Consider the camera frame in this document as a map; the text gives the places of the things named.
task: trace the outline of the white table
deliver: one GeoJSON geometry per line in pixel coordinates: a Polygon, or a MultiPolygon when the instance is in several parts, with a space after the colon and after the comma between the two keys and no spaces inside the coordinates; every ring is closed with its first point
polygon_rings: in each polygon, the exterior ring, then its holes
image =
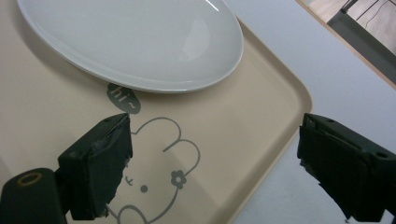
{"type": "MultiPolygon", "coordinates": [[[[225,0],[311,92],[314,113],[396,153],[396,90],[294,0],[225,0]]],[[[338,205],[299,165],[298,137],[235,223],[345,223],[338,205]]],[[[386,213],[381,223],[390,223],[386,213]]]]}

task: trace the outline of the beige tray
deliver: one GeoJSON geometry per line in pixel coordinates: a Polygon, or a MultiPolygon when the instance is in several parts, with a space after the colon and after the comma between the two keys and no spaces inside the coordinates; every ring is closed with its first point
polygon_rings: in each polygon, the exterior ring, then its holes
{"type": "Polygon", "coordinates": [[[134,157],[110,216],[94,223],[232,222],[312,108],[299,79],[242,28],[242,62],[219,84],[186,94],[133,92],[66,62],[30,30],[15,1],[2,1],[0,184],[29,169],[57,169],[66,148],[122,112],[117,102],[133,113],[134,157]]]}

